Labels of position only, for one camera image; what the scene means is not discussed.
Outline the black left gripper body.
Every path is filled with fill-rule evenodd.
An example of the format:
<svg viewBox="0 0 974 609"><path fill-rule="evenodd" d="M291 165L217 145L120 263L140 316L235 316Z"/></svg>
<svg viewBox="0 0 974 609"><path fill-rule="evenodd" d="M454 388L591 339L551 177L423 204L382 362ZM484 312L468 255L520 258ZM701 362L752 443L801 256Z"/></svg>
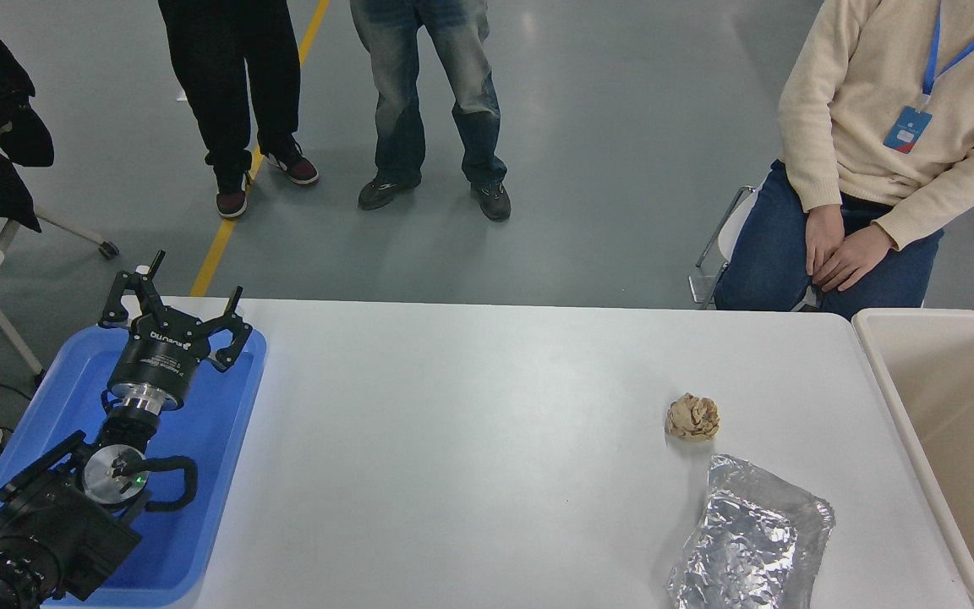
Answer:
<svg viewBox="0 0 974 609"><path fill-rule="evenodd" d="M165 393L165 409L181 409L202 359L211 351L201 319L178 310L135 317L107 389L124 398L142 385Z"/></svg>

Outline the seated person's right hand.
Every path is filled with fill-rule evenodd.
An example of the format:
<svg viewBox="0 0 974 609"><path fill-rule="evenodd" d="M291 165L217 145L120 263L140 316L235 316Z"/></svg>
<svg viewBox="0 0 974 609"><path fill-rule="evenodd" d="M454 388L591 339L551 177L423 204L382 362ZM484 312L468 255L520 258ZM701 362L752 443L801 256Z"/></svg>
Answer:
<svg viewBox="0 0 974 609"><path fill-rule="evenodd" d="M839 205L816 206L807 213L805 250L807 274L818 280L831 269L831 260L844 240L844 223Z"/></svg>

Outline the seated person's left hand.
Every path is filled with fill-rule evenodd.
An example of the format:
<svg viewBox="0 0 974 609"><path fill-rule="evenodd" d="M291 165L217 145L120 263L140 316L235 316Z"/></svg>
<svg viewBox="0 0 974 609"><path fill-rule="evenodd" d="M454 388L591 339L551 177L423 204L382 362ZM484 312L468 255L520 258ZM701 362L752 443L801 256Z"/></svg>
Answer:
<svg viewBox="0 0 974 609"><path fill-rule="evenodd" d="M846 292L876 269L894 245L893 239L880 225L871 224L855 231L843 238L839 245L816 251L816 258L811 263L812 281L823 292Z"/></svg>

